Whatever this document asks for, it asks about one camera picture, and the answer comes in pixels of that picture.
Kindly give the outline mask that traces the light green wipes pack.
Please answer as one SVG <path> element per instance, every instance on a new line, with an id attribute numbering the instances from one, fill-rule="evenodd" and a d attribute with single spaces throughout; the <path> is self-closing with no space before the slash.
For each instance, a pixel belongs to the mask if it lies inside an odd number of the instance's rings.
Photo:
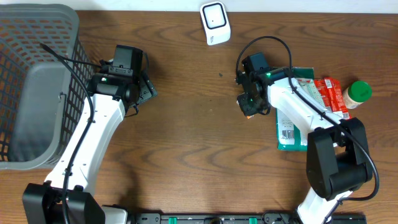
<path id="1" fill-rule="evenodd" d="M 329 106 L 326 106 L 323 98 L 318 91 L 317 87 L 315 86 L 315 83 L 312 79 L 309 78 L 298 78 L 297 79 L 298 83 L 300 86 L 320 105 L 325 107 L 328 111 L 331 111 L 331 108 Z"/>

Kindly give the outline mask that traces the red snack packet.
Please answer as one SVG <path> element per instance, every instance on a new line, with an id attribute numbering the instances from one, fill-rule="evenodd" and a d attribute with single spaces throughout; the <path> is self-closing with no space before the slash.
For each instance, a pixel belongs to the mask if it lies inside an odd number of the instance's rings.
<path id="1" fill-rule="evenodd" d="M 329 100 L 329 97 L 328 97 L 328 93 L 327 93 L 327 90 L 326 90 L 326 85 L 325 85 L 324 79 L 315 79 L 314 83 L 315 83 L 315 86 L 317 87 L 318 91 L 320 92 L 325 105 L 329 106 L 331 108 L 330 100 Z"/>

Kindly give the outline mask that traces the green lid seasoning jar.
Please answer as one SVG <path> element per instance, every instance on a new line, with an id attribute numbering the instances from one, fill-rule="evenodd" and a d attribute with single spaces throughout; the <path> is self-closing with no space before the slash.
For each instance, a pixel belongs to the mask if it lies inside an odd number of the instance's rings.
<path id="1" fill-rule="evenodd" d="M 355 109 L 372 96 L 371 86 L 364 81 L 356 81 L 343 91 L 343 101 L 348 109 Z"/>

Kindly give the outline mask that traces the red stick sachet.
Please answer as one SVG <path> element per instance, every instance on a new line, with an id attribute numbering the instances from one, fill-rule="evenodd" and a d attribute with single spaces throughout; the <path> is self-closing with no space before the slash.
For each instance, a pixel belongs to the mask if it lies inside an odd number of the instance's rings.
<path id="1" fill-rule="evenodd" d="M 325 78 L 324 82 L 332 112 L 341 116 L 343 119 L 350 119 L 351 116 L 349 115 L 348 109 L 343 100 L 340 82 L 334 78 Z"/>

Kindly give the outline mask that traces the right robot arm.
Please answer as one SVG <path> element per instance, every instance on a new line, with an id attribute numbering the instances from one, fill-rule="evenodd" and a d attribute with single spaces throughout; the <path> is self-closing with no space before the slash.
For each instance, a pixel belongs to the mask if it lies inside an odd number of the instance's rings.
<path id="1" fill-rule="evenodd" d="M 339 203 L 374 178 L 366 131 L 357 118 L 343 119 L 315 101 L 287 69 L 238 72 L 244 92 L 237 103 L 245 116 L 278 109 L 307 137 L 310 190 L 293 221 L 326 223 Z"/>

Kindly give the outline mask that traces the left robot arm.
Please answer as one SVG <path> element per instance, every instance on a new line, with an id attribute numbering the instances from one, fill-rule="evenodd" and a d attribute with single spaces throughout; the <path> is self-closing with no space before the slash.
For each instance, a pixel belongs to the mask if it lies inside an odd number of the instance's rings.
<path id="1" fill-rule="evenodd" d="M 133 223 L 118 205 L 94 198 L 97 175 L 109 142 L 129 108 L 157 96 L 146 72 L 97 73 L 85 87 L 83 113 L 59 162 L 43 184 L 28 184 L 22 203 L 29 223 Z"/>

